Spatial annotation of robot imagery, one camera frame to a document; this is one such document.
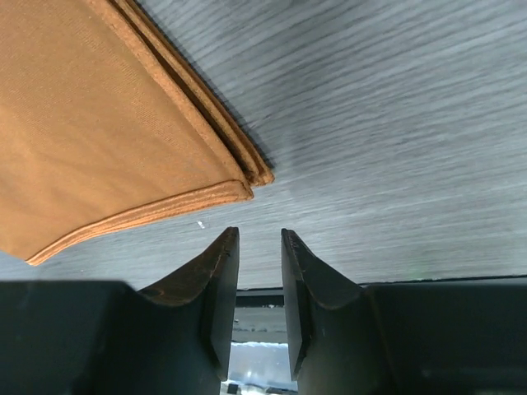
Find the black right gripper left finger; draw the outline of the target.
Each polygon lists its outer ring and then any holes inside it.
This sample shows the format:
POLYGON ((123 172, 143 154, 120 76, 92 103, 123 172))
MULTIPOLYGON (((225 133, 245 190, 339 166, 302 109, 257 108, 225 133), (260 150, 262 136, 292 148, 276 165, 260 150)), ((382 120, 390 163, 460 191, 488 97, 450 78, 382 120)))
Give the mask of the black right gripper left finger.
POLYGON ((198 339, 218 378, 227 378, 240 265, 240 232, 226 228, 202 253, 139 293, 171 308, 196 300, 198 339))

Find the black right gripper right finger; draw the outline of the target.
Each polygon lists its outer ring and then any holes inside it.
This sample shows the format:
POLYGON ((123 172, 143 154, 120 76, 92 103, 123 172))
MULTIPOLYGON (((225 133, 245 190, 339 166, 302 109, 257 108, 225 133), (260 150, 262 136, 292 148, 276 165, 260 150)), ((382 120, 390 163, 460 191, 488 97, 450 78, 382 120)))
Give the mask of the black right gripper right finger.
POLYGON ((281 265, 291 377, 298 379, 315 335, 311 308, 341 309, 362 288, 318 258, 294 230, 281 230, 281 265))

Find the orange cloth napkin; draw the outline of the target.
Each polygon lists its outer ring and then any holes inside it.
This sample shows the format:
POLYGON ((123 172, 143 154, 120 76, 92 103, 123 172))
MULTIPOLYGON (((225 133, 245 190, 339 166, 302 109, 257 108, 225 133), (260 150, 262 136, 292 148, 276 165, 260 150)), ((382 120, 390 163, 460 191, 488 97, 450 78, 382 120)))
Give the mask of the orange cloth napkin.
POLYGON ((2 2, 4 253, 37 266, 87 239, 250 200, 272 181, 136 2, 2 2))

